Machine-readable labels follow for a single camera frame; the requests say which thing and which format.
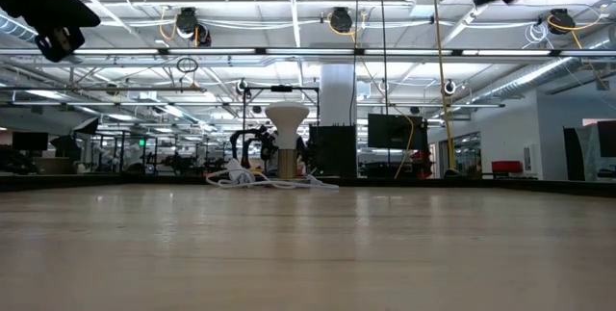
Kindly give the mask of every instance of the white column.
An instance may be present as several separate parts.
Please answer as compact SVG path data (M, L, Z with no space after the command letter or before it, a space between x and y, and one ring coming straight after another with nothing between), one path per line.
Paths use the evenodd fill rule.
M357 91L353 65L321 65L321 126L353 125Z

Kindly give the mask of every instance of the air duct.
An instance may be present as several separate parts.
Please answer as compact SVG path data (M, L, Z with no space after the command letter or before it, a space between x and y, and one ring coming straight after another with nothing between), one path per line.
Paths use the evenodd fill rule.
M616 24L611 24L603 28L592 36L585 38L581 43L587 49L616 49ZM581 58L564 57L542 65L529 65L514 71L500 79L494 87L489 90L482 90L473 99L466 99L476 103L492 97L504 99L506 97L522 94L539 86L545 85L550 81L561 78L569 72L576 72L582 66Z
M34 43L37 36L32 29L2 14L0 14L0 32L31 43Z

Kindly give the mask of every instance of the white cable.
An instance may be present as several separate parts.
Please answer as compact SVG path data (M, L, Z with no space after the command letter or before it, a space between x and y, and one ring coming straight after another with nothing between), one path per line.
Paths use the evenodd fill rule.
M295 188L317 188L326 190L338 190L336 185L323 183L312 175L307 175L306 180L310 183L291 182L291 181L274 181L268 179L263 173L250 171L240 167L240 162L236 159L229 161L227 170L213 172L205 177L205 181L213 186L218 186L223 189L233 188L251 188L253 186L273 186L281 190L292 190ZM214 176L229 174L231 180L219 180L214 182L211 180ZM256 176L261 176L265 181L257 181Z

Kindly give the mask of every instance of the wooden table surface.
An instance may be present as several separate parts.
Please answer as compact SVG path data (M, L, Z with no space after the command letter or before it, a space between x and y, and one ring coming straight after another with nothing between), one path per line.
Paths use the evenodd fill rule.
M616 200L131 185L0 194L0 310L615 310Z

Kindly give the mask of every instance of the television screen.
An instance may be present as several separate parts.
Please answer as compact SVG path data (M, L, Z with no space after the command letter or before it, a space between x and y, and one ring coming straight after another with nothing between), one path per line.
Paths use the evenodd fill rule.
M48 133L13 132L13 149L19 151L46 151Z

